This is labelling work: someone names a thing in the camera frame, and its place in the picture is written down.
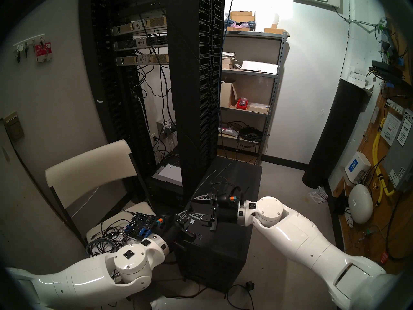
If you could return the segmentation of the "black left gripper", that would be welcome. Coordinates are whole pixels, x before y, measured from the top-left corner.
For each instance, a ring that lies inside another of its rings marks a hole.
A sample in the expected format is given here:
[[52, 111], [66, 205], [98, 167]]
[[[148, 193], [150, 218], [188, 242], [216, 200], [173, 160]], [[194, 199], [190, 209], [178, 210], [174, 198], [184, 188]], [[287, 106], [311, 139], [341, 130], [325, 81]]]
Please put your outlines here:
[[177, 216], [161, 216], [164, 220], [162, 239], [168, 246], [180, 245], [182, 240], [193, 243], [197, 239], [197, 234], [185, 229], [189, 215], [187, 210], [177, 214]]

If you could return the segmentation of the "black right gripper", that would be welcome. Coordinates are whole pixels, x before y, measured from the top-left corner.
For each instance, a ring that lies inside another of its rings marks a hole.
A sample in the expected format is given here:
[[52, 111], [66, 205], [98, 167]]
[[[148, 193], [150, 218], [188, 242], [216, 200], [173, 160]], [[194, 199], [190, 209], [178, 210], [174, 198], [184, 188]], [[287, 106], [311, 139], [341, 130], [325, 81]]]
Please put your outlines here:
[[217, 230], [219, 222], [230, 224], [238, 223], [239, 207], [242, 205], [242, 195], [230, 194], [205, 194], [193, 198], [193, 202], [209, 201], [212, 206], [211, 213], [192, 212], [187, 215], [199, 221], [209, 221], [210, 231]]

